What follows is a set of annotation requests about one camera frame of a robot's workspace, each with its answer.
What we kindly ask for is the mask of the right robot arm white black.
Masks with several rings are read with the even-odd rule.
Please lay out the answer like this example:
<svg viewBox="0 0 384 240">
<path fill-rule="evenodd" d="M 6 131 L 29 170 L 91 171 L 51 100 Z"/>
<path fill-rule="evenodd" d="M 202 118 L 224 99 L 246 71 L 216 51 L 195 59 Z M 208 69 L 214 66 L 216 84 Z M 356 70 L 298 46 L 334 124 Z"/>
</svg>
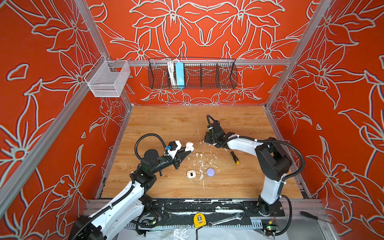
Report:
<svg viewBox="0 0 384 240">
<path fill-rule="evenodd" d="M 261 170 L 265 175 L 263 189 L 258 196 L 258 209 L 261 215 L 270 216 L 279 206 L 281 198 L 287 200 L 290 211 L 287 225 L 281 231 L 271 230 L 267 227 L 263 229 L 263 234 L 268 237 L 284 234 L 292 222 L 292 203 L 287 196 L 282 195 L 282 189 L 288 179 L 301 174 L 305 169 L 306 162 L 302 153 L 291 144 L 273 137 L 266 140 L 257 140 L 232 132 L 225 133 L 220 121 L 215 120 L 210 115 L 207 115 L 207 121 L 208 132 L 205 135 L 205 143 L 211 144 L 218 149 L 238 150 L 257 157 Z M 285 151 L 283 146 L 294 150 L 300 159 L 299 168 L 291 174 L 289 174 L 289 170 L 294 162 L 288 157 L 288 152 Z"/>
</svg>

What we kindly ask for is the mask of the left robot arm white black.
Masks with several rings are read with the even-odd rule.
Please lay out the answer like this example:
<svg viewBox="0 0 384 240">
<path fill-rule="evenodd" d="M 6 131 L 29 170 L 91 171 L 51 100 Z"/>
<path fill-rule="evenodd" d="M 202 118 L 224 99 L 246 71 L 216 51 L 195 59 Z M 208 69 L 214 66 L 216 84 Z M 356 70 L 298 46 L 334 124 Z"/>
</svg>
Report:
<svg viewBox="0 0 384 240">
<path fill-rule="evenodd" d="M 155 149 L 147 150 L 143 157 L 138 153 L 139 143 L 147 137 L 156 137 L 160 140 L 164 155 L 160 156 Z M 80 216 L 74 223 L 70 240 L 111 240 L 126 225 L 134 223 L 142 226 L 139 217 L 150 211 L 152 198 L 146 193 L 157 180 L 156 173 L 169 166 L 178 169 L 185 158 L 194 151 L 194 144 L 172 141 L 165 144 L 157 134 L 150 133 L 141 136 L 134 147 L 136 157 L 140 164 L 130 174 L 130 182 L 112 200 L 90 216 Z"/>
</svg>

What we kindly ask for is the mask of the white earbuds charging case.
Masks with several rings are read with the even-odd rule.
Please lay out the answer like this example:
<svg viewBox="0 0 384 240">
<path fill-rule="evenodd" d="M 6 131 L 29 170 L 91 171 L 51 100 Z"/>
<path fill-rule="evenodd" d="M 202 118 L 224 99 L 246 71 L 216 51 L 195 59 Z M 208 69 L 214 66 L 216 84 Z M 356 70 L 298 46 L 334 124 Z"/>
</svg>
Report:
<svg viewBox="0 0 384 240">
<path fill-rule="evenodd" d="M 187 142 L 186 143 L 186 148 L 185 148 L 185 151 L 190 151 L 190 152 L 193 152 L 194 151 L 194 144 L 192 142 Z"/>
</svg>

